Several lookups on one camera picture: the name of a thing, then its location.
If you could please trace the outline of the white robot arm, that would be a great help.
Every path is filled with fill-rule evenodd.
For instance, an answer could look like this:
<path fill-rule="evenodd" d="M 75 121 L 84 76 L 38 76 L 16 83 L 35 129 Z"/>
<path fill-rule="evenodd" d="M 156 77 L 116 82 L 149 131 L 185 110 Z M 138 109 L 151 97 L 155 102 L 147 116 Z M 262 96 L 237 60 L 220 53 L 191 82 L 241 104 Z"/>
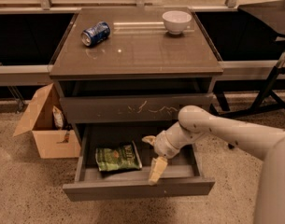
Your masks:
<path fill-rule="evenodd" d="M 217 117 L 198 106 L 187 105 L 180 109 L 178 121 L 170 128 L 142 138 L 158 155 L 151 162 L 149 184 L 157 184 L 169 159 L 207 133 L 263 162 L 253 223 L 285 224 L 284 129 Z"/>

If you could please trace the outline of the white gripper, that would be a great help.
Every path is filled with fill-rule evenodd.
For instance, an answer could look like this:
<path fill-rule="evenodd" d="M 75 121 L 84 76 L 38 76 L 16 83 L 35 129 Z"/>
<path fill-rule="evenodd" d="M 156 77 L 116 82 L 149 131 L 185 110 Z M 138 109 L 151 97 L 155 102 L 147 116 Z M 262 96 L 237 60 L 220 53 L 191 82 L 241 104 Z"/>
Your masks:
<path fill-rule="evenodd" d="M 177 122 L 156 137 L 148 135 L 142 138 L 144 143 L 154 146 L 154 151 L 161 157 L 153 158 L 150 166 L 149 184 L 156 185 L 167 167 L 167 159 L 173 159 L 180 150 L 190 144 L 190 132 Z"/>

